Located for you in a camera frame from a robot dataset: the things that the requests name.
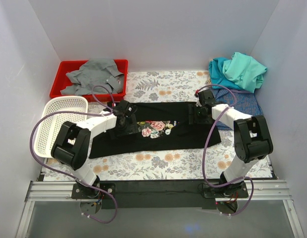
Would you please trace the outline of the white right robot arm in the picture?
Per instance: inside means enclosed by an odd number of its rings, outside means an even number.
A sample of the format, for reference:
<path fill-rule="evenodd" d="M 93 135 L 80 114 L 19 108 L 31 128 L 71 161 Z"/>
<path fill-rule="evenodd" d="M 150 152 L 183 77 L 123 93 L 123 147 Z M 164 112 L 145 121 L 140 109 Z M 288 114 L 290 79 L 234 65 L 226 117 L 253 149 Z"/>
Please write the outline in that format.
<path fill-rule="evenodd" d="M 211 188 L 218 189 L 224 197 L 230 197 L 236 193 L 237 187 L 246 179 L 249 170 L 259 160 L 273 152 L 273 143 L 265 117 L 252 116 L 236 110 L 234 106 L 237 104 L 237 98 L 230 89 L 227 91 L 234 98 L 230 105 L 216 101 L 210 89 L 201 88 L 195 92 L 198 103 L 195 106 L 189 106 L 190 124 L 213 123 L 202 155 L 202 174 L 205 183 Z M 233 130 L 235 157 L 229 167 L 222 172 L 220 182 L 211 184 L 205 172 L 205 157 L 217 122 Z"/>

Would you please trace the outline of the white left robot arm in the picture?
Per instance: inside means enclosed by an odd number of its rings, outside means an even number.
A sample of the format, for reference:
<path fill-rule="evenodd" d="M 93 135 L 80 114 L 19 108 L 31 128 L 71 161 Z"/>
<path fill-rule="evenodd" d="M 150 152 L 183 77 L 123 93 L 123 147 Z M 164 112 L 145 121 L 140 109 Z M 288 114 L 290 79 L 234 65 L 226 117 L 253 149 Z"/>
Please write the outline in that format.
<path fill-rule="evenodd" d="M 100 192 L 97 176 L 86 163 L 94 137 L 106 132 L 111 139 L 137 134 L 136 111 L 136 105 L 122 100 L 109 111 L 101 111 L 95 117 L 62 124 L 51 156 L 71 169 L 76 180 L 84 185 L 83 192 L 87 197 L 95 198 Z"/>

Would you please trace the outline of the black floral print t-shirt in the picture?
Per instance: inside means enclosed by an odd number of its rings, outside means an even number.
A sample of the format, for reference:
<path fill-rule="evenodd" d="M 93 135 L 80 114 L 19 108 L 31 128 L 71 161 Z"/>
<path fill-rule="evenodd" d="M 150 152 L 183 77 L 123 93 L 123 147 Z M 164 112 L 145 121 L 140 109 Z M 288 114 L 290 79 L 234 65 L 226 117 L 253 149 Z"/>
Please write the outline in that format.
<path fill-rule="evenodd" d="M 138 133 L 110 139 L 102 133 L 93 139 L 91 159 L 140 151 L 204 148 L 211 124 L 189 124 L 188 106 L 195 102 L 134 103 Z M 208 146 L 221 143 L 214 128 Z"/>

